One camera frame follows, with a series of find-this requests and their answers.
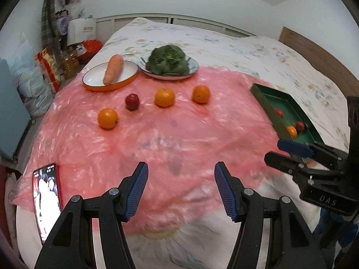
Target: blue panel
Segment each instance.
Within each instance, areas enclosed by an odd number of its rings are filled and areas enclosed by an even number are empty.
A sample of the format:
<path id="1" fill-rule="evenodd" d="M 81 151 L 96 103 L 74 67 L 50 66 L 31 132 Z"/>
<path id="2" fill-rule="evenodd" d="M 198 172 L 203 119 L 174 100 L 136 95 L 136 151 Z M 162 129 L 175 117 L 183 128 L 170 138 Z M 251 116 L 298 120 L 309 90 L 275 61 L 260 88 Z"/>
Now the blue panel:
<path id="1" fill-rule="evenodd" d="M 30 121 L 8 63 L 0 59 L 0 154 L 11 159 Z"/>

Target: green tray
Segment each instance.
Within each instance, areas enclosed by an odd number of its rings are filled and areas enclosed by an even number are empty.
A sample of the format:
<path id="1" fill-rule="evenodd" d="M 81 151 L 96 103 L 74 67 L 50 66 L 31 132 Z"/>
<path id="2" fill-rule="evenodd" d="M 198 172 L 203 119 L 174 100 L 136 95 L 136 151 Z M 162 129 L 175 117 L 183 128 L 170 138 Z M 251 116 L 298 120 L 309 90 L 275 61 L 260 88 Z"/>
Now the green tray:
<path id="1" fill-rule="evenodd" d="M 288 93 L 259 84 L 253 84 L 251 92 L 268 115 L 273 128 L 280 139 L 287 139 L 301 144 L 313 142 L 324 143 L 306 113 Z M 279 108 L 283 111 L 283 118 L 279 117 L 275 108 Z M 309 126 L 308 129 L 298 133 L 298 137 L 293 139 L 287 131 L 286 126 L 295 126 L 297 121 L 307 123 Z M 292 157 L 296 160 L 301 159 L 296 156 Z"/>

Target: white bedding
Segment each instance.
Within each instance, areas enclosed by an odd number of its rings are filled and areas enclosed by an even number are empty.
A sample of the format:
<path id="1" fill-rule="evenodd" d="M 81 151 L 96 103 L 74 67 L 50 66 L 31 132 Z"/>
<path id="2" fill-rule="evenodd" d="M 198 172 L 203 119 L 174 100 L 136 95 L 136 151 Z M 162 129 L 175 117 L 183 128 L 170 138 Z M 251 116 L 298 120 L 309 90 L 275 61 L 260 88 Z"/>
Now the white bedding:
<path id="1" fill-rule="evenodd" d="M 217 32 L 137 18 L 117 31 L 86 69 L 107 62 L 114 54 L 137 62 L 155 47 L 176 44 L 200 65 L 227 67 L 272 83 L 291 94 L 309 116 L 324 142 L 342 150 L 349 147 L 347 106 L 344 95 L 324 75 L 316 71 L 298 53 L 267 37 L 229 37 Z M 313 229 L 318 222 L 318 208 L 299 199 L 299 189 L 288 175 L 265 181 L 262 196 L 290 196 Z M 269 234 L 265 223 L 263 239 Z M 227 267 L 239 225 L 231 222 L 225 211 L 162 234 L 142 234 L 127 238 L 132 257 L 141 268 Z M 41 249 L 33 213 L 17 211 L 17 232 L 21 255 L 34 268 Z M 98 233 L 94 233 L 96 262 L 105 268 Z M 267 244 L 264 241 L 258 268 L 265 267 Z"/>

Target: fan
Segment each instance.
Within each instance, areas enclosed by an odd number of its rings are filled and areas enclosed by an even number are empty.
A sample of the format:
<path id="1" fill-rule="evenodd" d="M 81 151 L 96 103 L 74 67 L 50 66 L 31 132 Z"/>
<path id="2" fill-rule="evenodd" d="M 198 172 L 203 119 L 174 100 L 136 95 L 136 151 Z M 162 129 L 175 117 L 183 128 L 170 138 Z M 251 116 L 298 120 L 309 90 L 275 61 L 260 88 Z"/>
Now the fan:
<path id="1" fill-rule="evenodd" d="M 69 19 L 67 17 L 61 17 L 56 21 L 57 30 L 60 35 L 65 35 L 69 27 Z"/>

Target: carrot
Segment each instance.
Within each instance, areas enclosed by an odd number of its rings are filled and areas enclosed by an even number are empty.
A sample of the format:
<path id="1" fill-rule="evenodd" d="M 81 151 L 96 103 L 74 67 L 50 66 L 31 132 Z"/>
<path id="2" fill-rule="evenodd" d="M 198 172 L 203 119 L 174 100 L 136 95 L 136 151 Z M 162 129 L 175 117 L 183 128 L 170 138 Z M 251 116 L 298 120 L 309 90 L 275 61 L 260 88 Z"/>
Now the carrot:
<path id="1" fill-rule="evenodd" d="M 103 78 L 104 85 L 111 85 L 121 74 L 123 68 L 123 58 L 119 54 L 114 55 L 108 62 L 107 70 Z"/>

